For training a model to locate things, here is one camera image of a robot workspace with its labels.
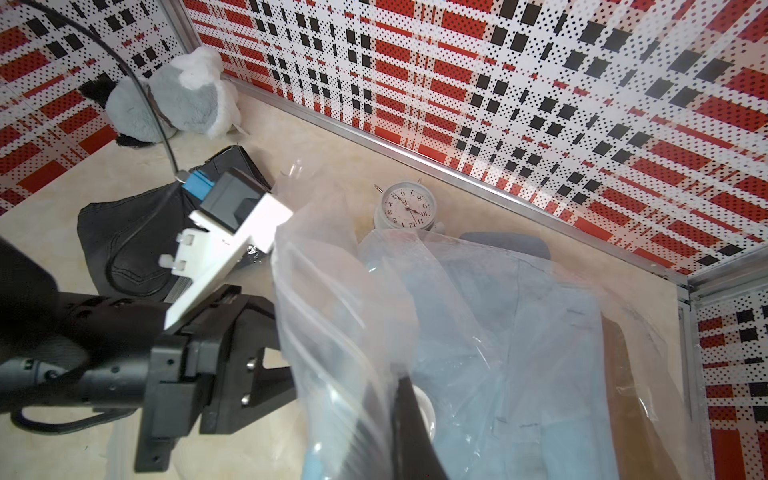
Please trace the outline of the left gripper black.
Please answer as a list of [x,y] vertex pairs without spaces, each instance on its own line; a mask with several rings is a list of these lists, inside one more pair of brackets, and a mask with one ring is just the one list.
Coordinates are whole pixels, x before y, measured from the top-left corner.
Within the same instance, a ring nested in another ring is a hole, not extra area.
[[197,427],[230,435],[297,398],[289,367],[267,368],[279,350],[272,302],[224,286],[153,345],[134,470],[164,472],[177,441]]

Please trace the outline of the clear plastic vacuum bag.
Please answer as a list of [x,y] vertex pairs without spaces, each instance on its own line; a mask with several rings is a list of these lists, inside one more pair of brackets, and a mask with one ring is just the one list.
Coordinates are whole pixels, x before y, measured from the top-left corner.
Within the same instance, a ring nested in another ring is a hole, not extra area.
[[608,285],[486,239],[358,238],[294,166],[271,256],[306,479],[704,479],[653,325]]

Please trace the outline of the dark grey trousers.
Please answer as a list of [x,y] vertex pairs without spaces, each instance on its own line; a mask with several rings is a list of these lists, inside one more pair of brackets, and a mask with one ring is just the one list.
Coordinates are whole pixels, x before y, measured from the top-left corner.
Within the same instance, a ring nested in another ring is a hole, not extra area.
[[176,251],[176,237],[193,226],[189,214],[200,203],[171,183],[83,207],[77,235],[98,294],[164,300],[177,277],[159,258]]

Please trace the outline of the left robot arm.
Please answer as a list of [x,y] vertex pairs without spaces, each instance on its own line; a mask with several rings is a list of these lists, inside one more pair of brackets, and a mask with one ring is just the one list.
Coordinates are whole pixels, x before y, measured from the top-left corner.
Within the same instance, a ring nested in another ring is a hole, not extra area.
[[141,414],[134,469],[167,470],[192,429],[230,435],[293,401],[273,304],[223,286],[173,326],[146,298],[61,292],[1,246],[1,410],[17,428],[66,435]]

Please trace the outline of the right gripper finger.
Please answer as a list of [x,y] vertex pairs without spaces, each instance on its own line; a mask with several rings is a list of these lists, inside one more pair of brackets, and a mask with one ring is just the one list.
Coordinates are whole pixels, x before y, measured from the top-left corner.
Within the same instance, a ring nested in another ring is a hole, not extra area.
[[392,414],[392,464],[396,480],[446,480],[424,426],[413,384],[399,380]]

